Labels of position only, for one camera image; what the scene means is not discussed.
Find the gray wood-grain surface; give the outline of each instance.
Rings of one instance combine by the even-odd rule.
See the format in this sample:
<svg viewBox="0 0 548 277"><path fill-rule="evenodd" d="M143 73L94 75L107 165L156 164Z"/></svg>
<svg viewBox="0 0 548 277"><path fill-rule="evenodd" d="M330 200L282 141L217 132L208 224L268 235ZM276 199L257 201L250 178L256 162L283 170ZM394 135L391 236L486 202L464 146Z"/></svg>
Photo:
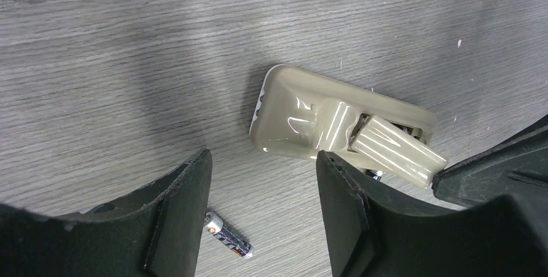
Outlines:
<svg viewBox="0 0 548 277"><path fill-rule="evenodd" d="M329 276L314 165L255 150L287 63L435 112L458 162L548 112L548 0L0 0L0 201L85 211L213 153L197 276ZM431 201L395 177L398 189Z"/></svg>

